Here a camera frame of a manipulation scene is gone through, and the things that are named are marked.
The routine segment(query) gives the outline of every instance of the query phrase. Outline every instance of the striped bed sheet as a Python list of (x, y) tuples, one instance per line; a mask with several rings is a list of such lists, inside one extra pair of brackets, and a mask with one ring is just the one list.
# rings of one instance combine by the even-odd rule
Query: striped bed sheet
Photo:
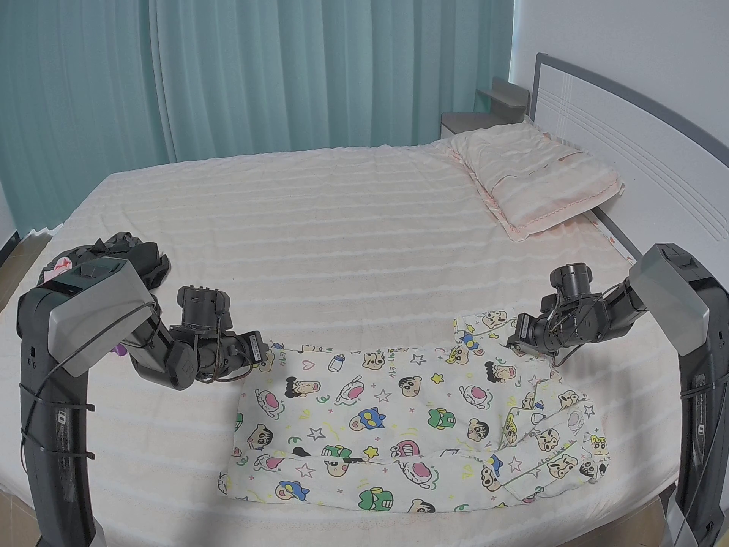
[[(177, 289), (230, 295), (238, 332), (335, 349), (438, 346), (452, 319), (539, 310), (549, 273), (585, 261), (594, 287), (629, 264), (584, 216), (511, 242), (442, 142), (239, 156), (156, 166), (104, 180), (69, 217), (0, 315), (0, 485), (30, 501), (18, 458), (20, 339), (15, 309), (60, 251), (130, 231), (172, 269), (156, 291), (178, 323)], [(612, 441), (606, 478), (555, 499), (422, 515), (230, 500), (226, 469), (243, 383), (175, 392), (126, 357), (90, 371), (94, 515), (110, 545), (555, 545), (645, 503), (677, 476), (675, 352), (650, 317), (625, 338), (583, 347), (563, 367), (598, 403)]]

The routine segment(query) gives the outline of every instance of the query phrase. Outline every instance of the teal curtain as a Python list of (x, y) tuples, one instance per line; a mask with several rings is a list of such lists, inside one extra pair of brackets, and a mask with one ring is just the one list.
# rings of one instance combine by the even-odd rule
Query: teal curtain
[(508, 77), (513, 0), (0, 0), (0, 180), (21, 232), (108, 174), (422, 144)]

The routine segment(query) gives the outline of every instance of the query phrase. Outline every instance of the floor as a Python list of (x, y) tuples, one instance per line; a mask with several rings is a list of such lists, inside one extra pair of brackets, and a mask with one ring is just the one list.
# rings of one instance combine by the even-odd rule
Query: floor
[[(49, 240), (47, 234), (26, 237), (0, 266), (0, 310)], [(663, 507), (656, 497), (643, 508), (559, 547), (658, 547), (664, 522)], [(38, 537), (33, 509), (0, 492), (0, 547), (34, 547)], [(718, 545), (729, 547), (729, 534)]]

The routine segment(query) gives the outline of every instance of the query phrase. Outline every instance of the white headboard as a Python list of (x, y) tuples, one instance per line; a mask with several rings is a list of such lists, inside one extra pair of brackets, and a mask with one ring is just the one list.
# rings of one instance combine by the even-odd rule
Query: white headboard
[(634, 256), (676, 243), (729, 288), (729, 148), (641, 93), (543, 53), (530, 116), (615, 164), (625, 192), (596, 214)]

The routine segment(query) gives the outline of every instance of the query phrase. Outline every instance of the pink pillow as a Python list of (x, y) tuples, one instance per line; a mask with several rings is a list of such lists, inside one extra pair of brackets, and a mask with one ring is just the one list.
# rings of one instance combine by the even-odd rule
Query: pink pillow
[(589, 211), (624, 187), (609, 164), (528, 122), (463, 132), (448, 143), (515, 242)]

